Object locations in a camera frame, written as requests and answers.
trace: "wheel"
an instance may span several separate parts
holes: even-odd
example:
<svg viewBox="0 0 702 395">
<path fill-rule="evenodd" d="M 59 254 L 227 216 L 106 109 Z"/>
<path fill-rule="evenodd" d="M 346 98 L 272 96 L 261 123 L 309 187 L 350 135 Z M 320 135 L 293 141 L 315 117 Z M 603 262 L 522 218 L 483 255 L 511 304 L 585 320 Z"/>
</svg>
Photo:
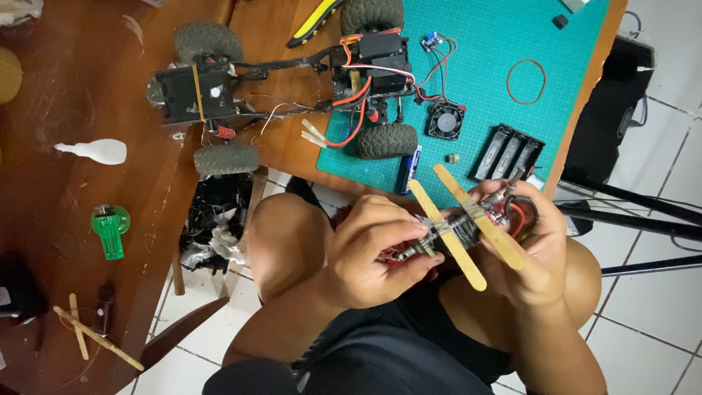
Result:
<svg viewBox="0 0 702 395">
<path fill-rule="evenodd" d="M 187 23 L 175 30 L 175 51 L 180 60 L 193 64 L 199 53 L 216 53 L 229 60 L 244 59 L 239 37 L 228 27 L 217 23 Z"/>
<path fill-rule="evenodd" d="M 258 168 L 258 150 L 246 145 L 211 145 L 195 151 L 194 160 L 203 176 L 246 173 Z"/>
<path fill-rule="evenodd" d="M 347 0 L 341 9 L 341 34 L 404 29 L 402 0 Z"/>
<path fill-rule="evenodd" d="M 358 135 L 358 157 L 387 159 L 413 155 L 417 151 L 417 130 L 405 124 L 378 125 Z"/>
</svg>

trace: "small black fan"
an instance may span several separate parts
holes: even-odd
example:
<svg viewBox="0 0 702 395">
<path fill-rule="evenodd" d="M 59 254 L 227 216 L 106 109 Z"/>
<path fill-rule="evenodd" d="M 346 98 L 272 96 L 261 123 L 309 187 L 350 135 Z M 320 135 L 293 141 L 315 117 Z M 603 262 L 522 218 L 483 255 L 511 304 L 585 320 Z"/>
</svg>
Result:
<svg viewBox="0 0 702 395">
<path fill-rule="evenodd" d="M 441 103 L 429 118 L 427 134 L 432 137 L 457 140 L 465 112 L 451 103 Z"/>
</svg>

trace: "wooden desk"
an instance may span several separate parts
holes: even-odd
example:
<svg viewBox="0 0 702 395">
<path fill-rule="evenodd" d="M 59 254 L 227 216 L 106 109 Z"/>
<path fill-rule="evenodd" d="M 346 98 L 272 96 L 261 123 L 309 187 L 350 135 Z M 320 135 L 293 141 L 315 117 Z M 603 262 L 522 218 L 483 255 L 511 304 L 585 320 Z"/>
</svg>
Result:
<svg viewBox="0 0 702 395">
<path fill-rule="evenodd" d="M 626 4 L 627 0 L 611 0 L 600 38 L 590 61 L 590 67 L 573 109 L 573 115 L 549 175 L 545 188 L 545 192 L 549 196 L 553 196 L 556 184 L 560 179 L 573 131 L 583 106 L 588 102 L 592 89 L 595 88 L 595 84 L 602 76 L 602 64 L 611 50 Z M 308 56 L 323 48 L 338 44 L 340 31 L 337 13 L 332 15 L 327 24 L 320 29 L 319 34 L 306 45 L 295 49 L 288 49 L 285 46 L 292 34 L 302 26 L 317 5 L 318 1 L 239 2 L 234 7 L 230 28 L 241 38 L 246 61 L 263 62 Z M 253 20 L 256 22 L 255 28 L 251 27 Z M 323 99 L 332 97 L 330 74 L 324 73 L 316 76 L 310 68 L 272 72 L 267 81 L 249 84 L 244 89 L 243 92 L 268 93 L 306 105 L 314 105 L 318 95 Z M 272 101 L 260 101 L 260 103 L 262 103 L 262 108 L 266 109 L 270 109 L 271 104 L 273 104 Z M 319 130 L 325 130 L 331 115 L 306 115 L 305 117 Z M 388 196 L 400 205 L 414 206 L 414 201 L 405 197 L 317 170 L 317 158 L 321 148 L 300 137 L 300 130 L 303 128 L 300 123 L 302 118 L 290 117 L 271 121 L 261 141 L 263 144 L 259 150 L 261 164 L 353 195 L 375 193 Z M 254 134 L 255 131 L 249 131 L 247 133 L 248 140 L 251 140 Z"/>
<path fill-rule="evenodd" d="M 0 33 L 25 72 L 18 96 L 0 106 L 0 252 L 24 255 L 50 306 L 67 309 L 75 292 L 80 306 L 94 307 L 98 288 L 111 281 L 117 310 L 108 338 L 135 358 L 199 178 L 192 163 L 199 139 L 189 133 L 173 140 L 174 130 L 159 126 L 162 114 L 146 101 L 146 85 L 151 72 L 176 59 L 175 27 L 226 24 L 231 7 L 229 0 L 168 0 L 165 8 L 137 0 L 47 1 L 40 19 Z M 141 26 L 143 51 L 123 15 Z M 105 166 L 53 149 L 98 138 L 126 143 L 126 162 Z M 131 215 L 119 261 L 105 261 L 99 237 L 89 231 L 93 207 L 102 203 L 122 205 Z M 15 391 L 114 394 L 134 377 L 134 368 L 102 350 L 80 380 L 57 389 L 88 365 L 75 333 L 50 312 L 35 355 L 39 322 L 7 328 L 2 321 L 7 367 L 0 382 Z M 98 346 L 87 342 L 92 357 Z"/>
</svg>

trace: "tiled floor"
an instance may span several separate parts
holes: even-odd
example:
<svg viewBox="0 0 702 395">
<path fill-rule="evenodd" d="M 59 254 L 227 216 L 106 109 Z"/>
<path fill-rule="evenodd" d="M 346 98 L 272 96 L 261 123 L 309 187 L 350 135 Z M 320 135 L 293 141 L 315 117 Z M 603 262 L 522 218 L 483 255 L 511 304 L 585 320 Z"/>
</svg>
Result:
<svg viewBox="0 0 702 395">
<path fill-rule="evenodd" d="M 702 2 L 661 3 L 629 0 L 628 9 L 643 21 L 642 41 L 655 44 L 658 67 L 648 91 L 648 124 L 628 131 L 610 184 L 702 205 Z M 634 22 L 626 16 L 622 30 L 631 30 Z M 266 195 L 283 192 L 289 179 L 288 174 L 271 169 Z M 352 200 L 320 185 L 313 190 L 330 216 Z M 606 224 L 595 224 L 578 240 L 603 267 L 694 254 L 677 249 L 663 236 Z M 680 243 L 702 249 L 702 243 Z M 219 369 L 238 329 L 260 307 L 250 272 L 232 269 L 214 277 L 205 270 L 184 272 L 182 297 L 173 294 L 169 277 L 154 317 L 153 335 L 221 295 L 231 296 L 231 302 L 119 395 L 201 391 L 205 380 Z M 597 313 L 580 334 L 602 366 L 609 393 L 702 394 L 702 268 L 604 278 L 602 284 Z M 493 390 L 498 395 L 525 392 L 516 374 L 499 379 Z"/>
</svg>

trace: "green cutting mat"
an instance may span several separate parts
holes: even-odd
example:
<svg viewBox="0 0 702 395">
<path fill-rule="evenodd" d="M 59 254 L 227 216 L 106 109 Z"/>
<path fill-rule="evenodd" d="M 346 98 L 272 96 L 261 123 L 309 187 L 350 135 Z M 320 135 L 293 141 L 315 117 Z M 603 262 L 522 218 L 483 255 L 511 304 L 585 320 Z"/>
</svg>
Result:
<svg viewBox="0 0 702 395">
<path fill-rule="evenodd" d="M 457 141 L 426 136 L 428 104 L 419 106 L 413 97 L 402 99 L 405 123 L 417 128 L 423 151 L 416 178 L 439 208 L 456 205 L 432 166 L 444 162 L 449 153 L 461 155 L 458 164 L 446 168 L 466 188 L 475 182 L 468 174 L 486 144 L 492 128 L 500 123 L 546 142 L 535 173 L 546 179 L 583 83 L 592 51 L 607 14 L 609 0 L 592 0 L 571 14 L 558 0 L 403 0 L 409 37 L 409 59 L 413 74 L 421 82 L 436 64 L 436 58 L 420 46 L 422 37 L 439 32 L 458 40 L 458 50 L 449 59 L 446 95 L 465 104 L 461 135 Z M 551 20 L 563 14 L 569 24 L 558 30 Z M 448 44 L 439 49 L 446 53 Z M 543 97 L 533 105 L 514 102 L 505 87 L 510 68 L 529 58 L 543 65 L 547 83 Z M 510 87 L 518 100 L 532 101 L 541 90 L 543 77 L 533 63 L 522 63 L 512 73 Z M 427 94 L 441 91 L 437 71 L 423 87 Z M 395 119 L 394 103 L 388 116 Z M 334 112 L 326 131 L 330 141 L 343 141 L 349 133 L 348 113 Z M 355 146 L 325 150 L 317 168 L 368 186 L 395 192 L 399 158 L 361 160 Z"/>
</svg>

